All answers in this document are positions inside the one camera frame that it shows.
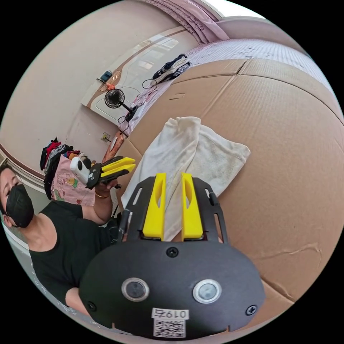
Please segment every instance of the woman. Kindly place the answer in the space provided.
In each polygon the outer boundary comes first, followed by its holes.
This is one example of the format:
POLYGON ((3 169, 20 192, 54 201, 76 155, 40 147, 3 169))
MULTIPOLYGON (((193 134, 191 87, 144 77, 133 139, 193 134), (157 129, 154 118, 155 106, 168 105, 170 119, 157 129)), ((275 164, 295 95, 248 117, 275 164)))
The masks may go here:
POLYGON ((89 315, 78 287, 90 261, 116 241, 105 227, 113 203, 110 189, 95 187, 94 206, 52 201, 38 215, 30 197, 9 165, 0 167, 0 211, 7 227, 17 227, 29 246, 41 284, 61 303, 89 315))

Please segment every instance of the camera lens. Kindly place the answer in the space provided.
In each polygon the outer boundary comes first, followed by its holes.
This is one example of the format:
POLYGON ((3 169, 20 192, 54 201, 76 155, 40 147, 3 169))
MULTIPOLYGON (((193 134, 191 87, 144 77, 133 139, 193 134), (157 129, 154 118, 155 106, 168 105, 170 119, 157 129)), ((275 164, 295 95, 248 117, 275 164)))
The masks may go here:
POLYGON ((122 294, 130 301, 143 301, 149 295, 149 287, 140 278, 128 278, 122 284, 122 294))
POLYGON ((211 304, 221 296, 221 286, 212 279, 204 279, 193 289, 193 298, 200 304, 211 304))

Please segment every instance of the black tank top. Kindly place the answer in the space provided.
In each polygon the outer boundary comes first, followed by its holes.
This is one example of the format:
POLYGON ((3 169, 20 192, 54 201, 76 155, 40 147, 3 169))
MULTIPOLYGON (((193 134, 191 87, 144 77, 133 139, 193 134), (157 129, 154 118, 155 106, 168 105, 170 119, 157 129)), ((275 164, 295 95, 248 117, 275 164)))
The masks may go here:
POLYGON ((83 219, 81 205, 52 201, 41 213, 53 222, 57 242, 49 251, 30 251, 33 268, 43 287, 66 304, 67 291, 79 287, 88 264, 111 245, 111 237, 107 228, 83 219))

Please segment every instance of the black hair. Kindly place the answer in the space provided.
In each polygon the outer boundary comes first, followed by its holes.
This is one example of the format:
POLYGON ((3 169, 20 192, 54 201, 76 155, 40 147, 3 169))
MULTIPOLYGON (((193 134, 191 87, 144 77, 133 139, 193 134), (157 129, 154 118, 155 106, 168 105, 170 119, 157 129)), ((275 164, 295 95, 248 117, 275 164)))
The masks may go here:
MULTIPOLYGON (((14 172, 13 168, 11 165, 8 165, 7 163, 6 164, 3 164, 0 166, 0 174, 2 174, 2 172, 6 169, 10 169, 12 172, 14 172)), ((0 202, 0 212, 3 214, 3 215, 6 215, 6 211, 3 207, 3 204, 0 202)))

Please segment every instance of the qr code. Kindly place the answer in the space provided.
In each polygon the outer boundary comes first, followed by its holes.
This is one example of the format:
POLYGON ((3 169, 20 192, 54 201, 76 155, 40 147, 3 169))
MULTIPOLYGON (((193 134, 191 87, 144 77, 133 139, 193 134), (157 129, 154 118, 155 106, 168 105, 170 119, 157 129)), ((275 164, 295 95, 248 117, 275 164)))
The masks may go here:
POLYGON ((154 337, 185 338, 185 320, 154 319, 154 337))

